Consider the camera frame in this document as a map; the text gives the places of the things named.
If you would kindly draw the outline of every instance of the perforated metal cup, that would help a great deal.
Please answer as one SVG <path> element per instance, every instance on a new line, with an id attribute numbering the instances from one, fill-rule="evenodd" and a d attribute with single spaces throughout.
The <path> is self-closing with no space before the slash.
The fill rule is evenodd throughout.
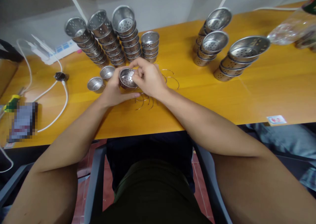
<path id="1" fill-rule="evenodd" d="M 136 45 L 133 45 L 131 47 L 124 47 L 124 51 L 125 53 L 133 54 L 139 51 L 140 48 L 141 48 L 141 44 L 137 42 Z"/>
<path id="2" fill-rule="evenodd" d="M 112 24 L 107 18 L 105 10 L 98 10 L 90 17 L 88 29 L 91 30 L 97 38 L 103 38 L 112 30 Z"/>
<path id="3" fill-rule="evenodd" d="M 118 6 L 112 14 L 112 24 L 120 36 L 128 36 L 133 33 L 136 28 L 133 9 L 126 5 Z"/>
<path id="4" fill-rule="evenodd" d="M 116 54 L 118 54 L 122 49 L 122 46 L 119 44 L 115 49 L 112 49 L 112 50 L 105 50 L 105 54 L 107 56 L 114 56 Z"/>
<path id="5" fill-rule="evenodd" d="M 106 58 L 106 56 L 104 55 L 104 57 L 99 60 L 94 62 L 99 68 L 103 68 L 104 66 L 109 65 L 108 59 Z"/>
<path id="6" fill-rule="evenodd" d="M 248 36 L 236 41 L 229 49 L 229 57 L 240 63 L 253 62 L 270 47 L 270 40 L 264 36 Z"/>
<path id="7" fill-rule="evenodd" d="M 143 53 L 144 54 L 152 54 L 152 53 L 156 53 L 159 49 L 159 46 L 157 45 L 156 47 L 152 48 L 152 49 L 145 49 L 143 48 Z"/>
<path id="8" fill-rule="evenodd" d="M 155 48 L 159 44 L 159 33 L 148 31 L 141 37 L 142 47 L 145 49 Z"/>
<path id="9" fill-rule="evenodd" d="M 100 71 L 100 77 L 102 77 L 106 81 L 109 81 L 110 78 L 113 76 L 114 71 L 115 71 L 115 67 L 111 65 L 105 66 Z"/>
<path id="10" fill-rule="evenodd" d="M 118 59 L 118 60 L 111 60 L 111 63 L 113 65 L 120 65 L 123 62 L 125 62 L 125 57 L 124 56 L 122 58 Z"/>
<path id="11" fill-rule="evenodd" d="M 204 38 L 205 38 L 204 35 L 198 35 L 198 36 L 197 36 L 197 44 L 198 44 L 198 45 L 201 45 Z"/>
<path id="12" fill-rule="evenodd" d="M 197 65 L 199 67 L 205 67 L 205 66 L 209 65 L 212 60 L 214 60 L 214 58 L 211 60 L 204 60 L 204 59 L 200 58 L 198 55 L 196 55 L 194 58 L 194 63 L 195 63 L 195 65 Z"/>
<path id="13" fill-rule="evenodd" d="M 120 41 L 130 41 L 134 39 L 138 35 L 138 30 L 135 28 L 135 30 L 128 36 L 119 36 Z"/>
<path id="14" fill-rule="evenodd" d="M 255 59 L 254 61 L 250 62 L 250 63 L 239 63 L 239 62 L 235 62 L 234 60 L 232 60 L 228 55 L 222 60 L 222 65 L 227 68 L 227 69 L 240 69 L 240 68 L 244 68 L 250 64 L 252 64 L 253 62 L 255 62 L 257 59 Z"/>
<path id="15" fill-rule="evenodd" d="M 93 34 L 90 34 L 90 37 L 85 42 L 77 43 L 77 45 L 80 48 L 88 48 L 93 44 L 94 41 L 95 41 L 95 39 L 94 39 Z"/>
<path id="16" fill-rule="evenodd" d="M 200 45 L 195 41 L 195 44 L 193 46 L 193 52 L 197 53 L 198 49 L 200 48 Z"/>
<path id="17" fill-rule="evenodd" d="M 234 79 L 235 77 L 240 76 L 241 74 L 237 75 L 237 76 L 229 76 L 226 73 L 222 72 L 222 70 L 220 69 L 220 67 L 218 69 L 216 69 L 216 71 L 214 72 L 214 77 L 219 80 L 219 81 L 230 81 L 231 79 Z"/>
<path id="18" fill-rule="evenodd" d="M 116 38 L 113 42 L 111 42 L 109 44 L 101 44 L 101 45 L 105 51 L 111 51 L 119 45 L 119 39 Z"/>
<path id="19" fill-rule="evenodd" d="M 206 24 L 206 21 L 204 22 L 203 26 L 201 27 L 201 29 L 198 33 L 199 35 L 203 35 L 203 36 L 207 35 L 207 32 L 205 31 L 205 24 Z"/>
<path id="20" fill-rule="evenodd" d="M 200 46 L 197 51 L 197 55 L 204 60 L 211 60 L 211 59 L 216 58 L 217 54 L 206 54 L 202 51 L 201 46 Z"/>
<path id="21" fill-rule="evenodd" d="M 152 54 L 145 54 L 145 53 L 143 53 L 143 55 L 144 55 L 145 58 L 148 58 L 148 59 L 155 58 L 158 55 L 158 50 L 155 53 L 152 53 Z"/>
<path id="22" fill-rule="evenodd" d="M 210 13 L 205 22 L 205 32 L 211 33 L 225 28 L 231 21 L 232 14 L 228 8 L 217 8 Z"/>
<path id="23" fill-rule="evenodd" d="M 103 83 L 103 79 L 101 77 L 93 77 L 89 80 L 87 87 L 90 91 L 102 93 L 105 88 L 105 84 Z"/>
<path id="24" fill-rule="evenodd" d="M 121 59 L 121 58 L 124 57 L 124 52 L 123 52 L 123 50 L 121 49 L 116 55 L 113 55 L 113 56 L 108 55 L 108 57 L 109 57 L 109 59 L 111 59 L 111 60 L 119 60 L 119 59 Z"/>
<path id="25" fill-rule="evenodd" d="M 102 51 L 102 49 L 101 49 L 101 47 L 98 45 L 95 51 L 93 51 L 93 52 L 91 52 L 91 53 L 86 53 L 86 55 L 87 55 L 88 57 L 95 57 L 95 56 L 99 55 L 101 51 Z"/>
<path id="26" fill-rule="evenodd" d="M 148 62 L 150 62 L 150 63 L 155 63 L 156 60 L 157 60 L 157 56 L 156 56 L 156 57 L 153 57 L 153 58 L 146 58 L 146 57 L 143 55 L 143 58 L 144 58 L 145 60 L 147 60 Z"/>
<path id="27" fill-rule="evenodd" d="M 87 29 L 87 25 L 81 17 L 70 18 L 65 23 L 65 32 L 76 43 L 83 43 L 90 37 L 90 31 Z"/>
<path id="28" fill-rule="evenodd" d="M 134 58 L 139 57 L 139 56 L 142 54 L 142 51 L 141 51 L 141 49 L 139 49 L 139 50 L 138 50 L 137 52 L 135 52 L 135 53 L 129 54 L 129 53 L 126 53 L 126 52 L 125 52 L 125 54 L 126 54 L 126 57 L 127 57 L 127 58 L 134 59 Z"/>
<path id="29" fill-rule="evenodd" d="M 137 88 L 137 84 L 132 80 L 134 70 L 125 68 L 119 73 L 119 83 L 121 87 L 127 91 L 133 91 Z"/>
<path id="30" fill-rule="evenodd" d="M 138 55 L 136 58 L 129 58 L 129 57 L 127 57 L 127 60 L 131 63 L 131 62 L 133 62 L 135 59 L 137 59 L 138 57 L 141 57 L 141 54 Z"/>
<path id="31" fill-rule="evenodd" d="M 229 76 L 239 76 L 247 67 L 249 67 L 251 64 L 240 68 L 240 69 L 228 69 L 223 67 L 223 65 L 220 63 L 220 69 L 223 73 L 229 75 Z"/>
<path id="32" fill-rule="evenodd" d="M 203 39 L 201 49 L 206 54 L 217 54 L 227 45 L 228 34 L 223 31 L 213 31 Z"/>
<path id="33" fill-rule="evenodd" d="M 103 50 L 101 50 L 100 51 L 100 53 L 97 55 L 97 56 L 95 56 L 95 57 L 89 57 L 92 61 L 99 61 L 99 60 L 101 60 L 102 58 L 103 58 L 103 56 L 104 56 L 104 53 L 103 53 Z"/>
<path id="34" fill-rule="evenodd" d="M 98 41 L 94 40 L 93 44 L 91 46 L 89 46 L 88 48 L 81 48 L 82 51 L 84 51 L 85 53 L 91 53 L 93 51 L 95 51 L 98 48 Z"/>
<path id="35" fill-rule="evenodd" d="M 129 41 L 121 41 L 122 42 L 122 46 L 123 47 L 131 47 L 135 44 L 137 44 L 137 42 L 139 42 L 139 36 L 135 36 L 135 38 L 129 40 Z"/>
<path id="36" fill-rule="evenodd" d="M 98 41 L 100 42 L 100 44 L 109 44 L 113 41 L 115 41 L 115 39 L 117 39 L 118 36 L 116 35 L 116 33 L 114 32 L 114 30 L 111 30 L 107 35 L 105 35 L 102 38 L 97 38 Z"/>

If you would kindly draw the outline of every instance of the wooden table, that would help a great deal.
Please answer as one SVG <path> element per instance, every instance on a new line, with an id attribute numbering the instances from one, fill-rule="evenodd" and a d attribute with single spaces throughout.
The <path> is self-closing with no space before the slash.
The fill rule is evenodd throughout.
<path id="1" fill-rule="evenodd" d="M 180 83 L 177 90 L 185 97 L 221 114 L 235 124 L 266 122 L 267 116 L 282 115 L 289 124 L 316 121 L 316 54 L 309 49 L 299 50 L 294 45 L 271 45 L 270 49 L 238 78 L 220 82 L 213 71 L 225 57 L 229 47 L 240 38 L 251 35 L 267 35 L 292 12 L 256 11 L 234 15 L 224 29 L 229 34 L 227 47 L 218 54 L 209 67 L 193 63 L 192 47 L 203 21 L 172 25 L 155 31 L 160 34 L 158 64 L 165 76 L 173 76 Z M 33 84 L 23 101 L 33 99 L 50 87 L 59 65 L 45 65 L 39 58 L 30 57 Z M 61 60 L 64 72 L 69 74 L 67 87 L 69 103 L 61 117 L 47 130 L 14 147 L 51 144 L 99 95 L 88 91 L 87 82 L 99 76 L 100 69 L 84 54 L 73 53 Z M 11 81 L 0 103 L 6 103 L 21 86 L 29 83 L 25 62 Z M 168 80 L 168 86 L 176 89 L 177 82 Z M 38 100 L 38 125 L 47 126 L 59 114 L 65 102 L 65 92 L 58 83 Z M 160 103 L 154 106 L 145 101 L 126 101 L 115 106 L 104 117 L 96 139 L 183 130 L 175 117 Z M 8 116 L 0 122 L 1 146 L 4 146 L 9 130 Z"/>

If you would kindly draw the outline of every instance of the forearm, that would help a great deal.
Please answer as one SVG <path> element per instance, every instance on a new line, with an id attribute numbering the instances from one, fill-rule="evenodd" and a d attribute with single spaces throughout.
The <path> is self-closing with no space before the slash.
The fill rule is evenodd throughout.
<path id="1" fill-rule="evenodd" d="M 268 150 L 229 120 L 173 90 L 158 98 L 194 141 L 208 151 L 231 156 L 260 156 Z"/>
<path id="2" fill-rule="evenodd" d="M 94 101 L 34 164 L 34 169 L 48 171 L 81 161 L 89 150 L 91 141 L 107 111 L 99 99 Z"/>

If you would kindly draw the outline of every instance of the label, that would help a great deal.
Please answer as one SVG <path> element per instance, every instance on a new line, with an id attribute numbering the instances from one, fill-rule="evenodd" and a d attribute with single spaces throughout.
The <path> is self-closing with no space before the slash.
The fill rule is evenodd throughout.
<path id="1" fill-rule="evenodd" d="M 316 15 L 316 0 L 308 0 L 302 9 L 309 14 Z"/>
<path id="2" fill-rule="evenodd" d="M 267 119 L 268 119 L 268 122 L 271 126 L 287 123 L 282 115 L 269 116 L 269 117 L 267 117 Z"/>

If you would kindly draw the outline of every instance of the person's leg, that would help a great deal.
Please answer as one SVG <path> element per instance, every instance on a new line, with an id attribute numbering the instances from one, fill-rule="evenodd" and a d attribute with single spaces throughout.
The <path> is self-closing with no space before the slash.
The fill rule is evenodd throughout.
<path id="1" fill-rule="evenodd" d="M 272 127 L 257 123 L 247 127 L 255 130 L 261 142 L 269 149 L 315 159 L 310 163 L 316 165 L 316 135 L 304 125 Z M 309 168 L 300 178 L 300 182 L 316 191 L 315 167 Z"/>
<path id="2" fill-rule="evenodd" d="M 192 149 L 185 131 L 108 139 L 107 158 L 113 175 L 113 190 L 135 162 L 160 159 L 178 168 L 194 192 Z"/>

